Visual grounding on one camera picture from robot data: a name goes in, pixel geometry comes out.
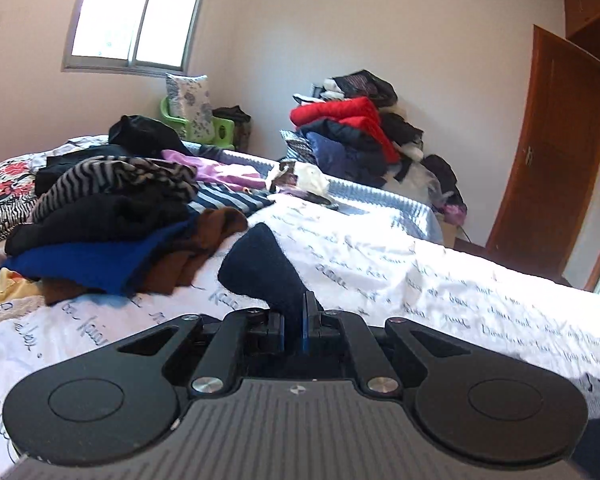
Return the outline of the zebra striped garment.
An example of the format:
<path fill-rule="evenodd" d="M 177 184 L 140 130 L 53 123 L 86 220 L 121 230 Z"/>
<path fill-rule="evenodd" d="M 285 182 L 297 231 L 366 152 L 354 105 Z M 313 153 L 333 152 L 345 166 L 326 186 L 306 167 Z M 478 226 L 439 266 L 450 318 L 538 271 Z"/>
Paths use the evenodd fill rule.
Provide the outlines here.
<path fill-rule="evenodd" d="M 167 160 L 131 156 L 95 156 L 65 171 L 34 206 L 30 219 L 50 214 L 88 196 L 137 195 L 156 190 L 159 197 L 189 203 L 197 195 L 197 170 Z"/>

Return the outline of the purple garment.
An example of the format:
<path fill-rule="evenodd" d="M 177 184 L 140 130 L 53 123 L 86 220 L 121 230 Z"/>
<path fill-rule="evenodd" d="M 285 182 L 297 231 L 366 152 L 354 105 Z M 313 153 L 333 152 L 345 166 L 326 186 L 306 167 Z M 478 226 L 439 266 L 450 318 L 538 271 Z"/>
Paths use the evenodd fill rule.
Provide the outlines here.
<path fill-rule="evenodd" d="M 253 168 L 253 166 L 239 164 L 224 164 L 215 160 L 184 155 L 173 150 L 163 150 L 161 156 L 167 162 L 195 168 L 197 180 L 202 183 L 226 185 L 233 191 L 241 191 L 244 188 L 252 190 L 264 190 L 265 180 Z"/>

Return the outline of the brown wooden door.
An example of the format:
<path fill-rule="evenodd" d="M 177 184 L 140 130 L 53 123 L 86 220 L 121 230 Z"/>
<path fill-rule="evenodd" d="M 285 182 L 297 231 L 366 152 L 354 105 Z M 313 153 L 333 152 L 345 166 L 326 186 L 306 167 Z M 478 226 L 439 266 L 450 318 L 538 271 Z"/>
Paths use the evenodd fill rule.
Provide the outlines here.
<path fill-rule="evenodd" d="M 496 262 L 558 280 L 600 168 L 600 61 L 535 26 L 524 120 L 486 249 Z"/>

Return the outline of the dark navy jacket pile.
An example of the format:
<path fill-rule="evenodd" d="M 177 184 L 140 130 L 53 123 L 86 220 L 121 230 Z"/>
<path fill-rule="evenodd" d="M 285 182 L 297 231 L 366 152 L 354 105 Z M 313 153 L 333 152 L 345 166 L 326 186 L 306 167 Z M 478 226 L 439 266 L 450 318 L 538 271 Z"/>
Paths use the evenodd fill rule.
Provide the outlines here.
<path fill-rule="evenodd" d="M 312 148 L 324 174 L 358 184 L 382 188 L 388 162 L 381 145 L 358 128 L 322 118 L 298 128 Z"/>

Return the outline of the aluminium sliding window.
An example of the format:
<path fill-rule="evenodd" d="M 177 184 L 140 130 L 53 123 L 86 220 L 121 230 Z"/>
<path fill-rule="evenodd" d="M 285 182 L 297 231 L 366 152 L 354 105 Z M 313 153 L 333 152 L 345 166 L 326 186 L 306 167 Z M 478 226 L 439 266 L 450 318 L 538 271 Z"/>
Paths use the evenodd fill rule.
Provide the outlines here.
<path fill-rule="evenodd" d="M 76 0 L 65 70 L 186 71 L 202 0 Z"/>

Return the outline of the green plastic chair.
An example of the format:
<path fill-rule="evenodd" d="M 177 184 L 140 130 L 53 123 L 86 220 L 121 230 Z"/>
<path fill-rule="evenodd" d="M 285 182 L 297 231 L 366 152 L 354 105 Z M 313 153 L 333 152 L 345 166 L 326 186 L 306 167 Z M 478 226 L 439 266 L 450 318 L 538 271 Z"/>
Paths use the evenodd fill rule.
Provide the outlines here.
<path fill-rule="evenodd" d="M 234 150 L 235 124 L 231 120 L 212 116 L 212 129 L 206 129 L 201 122 L 192 122 L 186 118 L 172 115 L 170 100 L 167 96 L 160 102 L 159 110 L 161 120 L 174 129 L 183 141 Z"/>

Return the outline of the black folded garment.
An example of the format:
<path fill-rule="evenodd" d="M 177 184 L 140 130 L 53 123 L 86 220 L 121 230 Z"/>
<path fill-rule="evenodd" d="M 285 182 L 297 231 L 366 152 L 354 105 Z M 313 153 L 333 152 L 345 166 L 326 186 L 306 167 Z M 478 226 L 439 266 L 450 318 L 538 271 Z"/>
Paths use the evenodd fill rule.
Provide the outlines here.
<path fill-rule="evenodd" d="M 61 206 L 42 220 L 20 224 L 5 243 L 9 256 L 33 248 L 100 242 L 135 242 L 155 231 L 188 220 L 189 206 L 149 196 L 97 194 Z"/>

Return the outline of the red floral bedding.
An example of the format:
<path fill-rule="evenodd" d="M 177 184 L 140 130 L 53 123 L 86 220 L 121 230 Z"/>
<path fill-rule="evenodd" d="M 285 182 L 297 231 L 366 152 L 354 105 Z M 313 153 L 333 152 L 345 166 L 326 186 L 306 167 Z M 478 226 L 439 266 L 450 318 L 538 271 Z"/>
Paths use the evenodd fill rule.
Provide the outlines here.
<path fill-rule="evenodd" d="M 30 162 L 23 157 L 0 162 L 0 242 L 27 220 L 35 202 Z"/>

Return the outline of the brown folded garment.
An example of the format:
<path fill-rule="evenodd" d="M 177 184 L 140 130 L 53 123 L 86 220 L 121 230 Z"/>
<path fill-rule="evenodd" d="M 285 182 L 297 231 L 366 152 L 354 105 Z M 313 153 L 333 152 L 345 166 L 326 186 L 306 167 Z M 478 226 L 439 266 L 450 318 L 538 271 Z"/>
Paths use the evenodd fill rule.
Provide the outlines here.
<path fill-rule="evenodd" d="M 131 297 L 138 292 L 170 295 L 178 286 L 192 284 L 197 272 L 224 240 L 248 229 L 246 216 L 235 208 L 207 209 L 197 218 L 194 232 L 174 240 L 149 269 L 137 291 L 123 297 Z M 41 281 L 41 292 L 46 304 L 57 304 L 87 292 L 106 294 L 73 282 L 55 280 Z"/>

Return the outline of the grey navy knit sweater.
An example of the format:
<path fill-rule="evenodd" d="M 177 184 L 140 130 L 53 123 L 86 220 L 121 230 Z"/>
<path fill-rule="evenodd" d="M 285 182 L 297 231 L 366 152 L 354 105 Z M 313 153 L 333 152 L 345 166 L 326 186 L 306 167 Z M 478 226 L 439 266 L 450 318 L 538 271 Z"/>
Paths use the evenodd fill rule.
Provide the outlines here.
<path fill-rule="evenodd" d="M 258 223 L 230 248 L 218 272 L 224 288 L 264 301 L 285 322 L 285 344 L 306 338 L 306 297 L 311 292 L 280 248 L 273 231 Z"/>

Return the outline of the red puffer jacket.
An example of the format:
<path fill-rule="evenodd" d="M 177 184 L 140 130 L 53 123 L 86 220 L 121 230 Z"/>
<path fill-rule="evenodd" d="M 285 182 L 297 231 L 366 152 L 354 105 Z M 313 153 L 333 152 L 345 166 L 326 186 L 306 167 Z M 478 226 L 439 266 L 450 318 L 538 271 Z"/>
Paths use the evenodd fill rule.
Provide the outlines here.
<path fill-rule="evenodd" d="M 289 119 L 296 127 L 309 125 L 317 119 L 327 118 L 363 131 L 381 146 L 386 162 L 393 165 L 400 155 L 381 128 L 378 110 L 366 96 L 345 101 L 310 103 L 294 108 Z"/>

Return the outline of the floral print pillow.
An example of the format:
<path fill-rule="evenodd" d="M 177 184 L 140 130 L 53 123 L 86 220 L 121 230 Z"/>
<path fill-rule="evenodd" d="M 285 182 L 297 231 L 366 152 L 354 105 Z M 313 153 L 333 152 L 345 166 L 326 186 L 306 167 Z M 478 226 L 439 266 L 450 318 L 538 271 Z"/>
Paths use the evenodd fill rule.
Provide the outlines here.
<path fill-rule="evenodd" d="M 211 130 L 212 106 L 207 75 L 189 77 L 166 74 L 166 96 L 172 115 L 201 122 Z"/>

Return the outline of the blue folded garment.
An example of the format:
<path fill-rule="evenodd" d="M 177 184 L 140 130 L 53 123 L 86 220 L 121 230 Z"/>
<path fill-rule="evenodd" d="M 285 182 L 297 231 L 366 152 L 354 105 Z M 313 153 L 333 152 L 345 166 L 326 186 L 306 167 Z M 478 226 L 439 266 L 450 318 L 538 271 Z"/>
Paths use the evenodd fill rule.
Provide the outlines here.
<path fill-rule="evenodd" d="M 9 256 L 6 268 L 29 280 L 69 281 L 109 295 L 136 292 L 174 240 L 194 232 L 198 218 L 173 223 L 132 242 L 68 243 Z"/>

